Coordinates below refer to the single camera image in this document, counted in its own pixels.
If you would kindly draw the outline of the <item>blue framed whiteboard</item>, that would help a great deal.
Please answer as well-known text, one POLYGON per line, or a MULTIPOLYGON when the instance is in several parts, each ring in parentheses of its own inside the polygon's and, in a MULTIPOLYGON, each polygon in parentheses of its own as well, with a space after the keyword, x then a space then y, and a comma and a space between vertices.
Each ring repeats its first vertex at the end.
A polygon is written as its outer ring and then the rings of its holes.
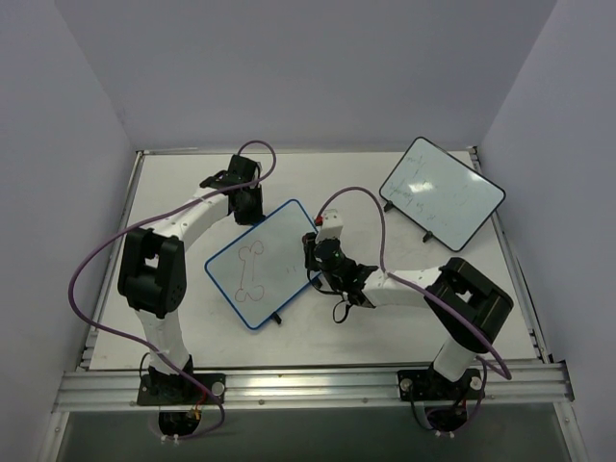
POLYGON ((309 286, 302 237, 316 230, 290 199, 204 264, 204 270, 250 330, 261 328, 309 286))

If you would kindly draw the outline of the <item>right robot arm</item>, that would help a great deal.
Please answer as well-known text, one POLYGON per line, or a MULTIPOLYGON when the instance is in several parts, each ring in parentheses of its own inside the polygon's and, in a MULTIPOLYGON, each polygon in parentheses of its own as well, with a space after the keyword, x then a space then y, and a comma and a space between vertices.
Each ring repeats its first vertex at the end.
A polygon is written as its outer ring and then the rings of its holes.
POLYGON ((325 295, 336 295, 347 310, 385 306, 431 310, 448 332, 427 374, 438 397, 451 396, 462 375, 485 354, 497 362, 492 370, 509 380, 511 371, 494 347, 514 303, 501 287, 459 257, 440 267, 386 270, 347 257, 338 238, 320 240, 315 232, 302 237, 309 282, 325 295))

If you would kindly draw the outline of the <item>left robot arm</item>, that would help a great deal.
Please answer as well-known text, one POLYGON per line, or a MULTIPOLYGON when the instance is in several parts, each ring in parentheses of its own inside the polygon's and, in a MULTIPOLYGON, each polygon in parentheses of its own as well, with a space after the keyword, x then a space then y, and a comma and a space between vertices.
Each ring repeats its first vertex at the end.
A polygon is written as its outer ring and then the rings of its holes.
POLYGON ((234 155, 228 168, 203 180, 178 212, 126 234, 117 289, 153 345, 151 383, 172 403, 194 390, 193 360, 182 336, 178 308, 187 291, 187 250, 218 221, 232 216, 239 225, 264 218, 261 165, 234 155))

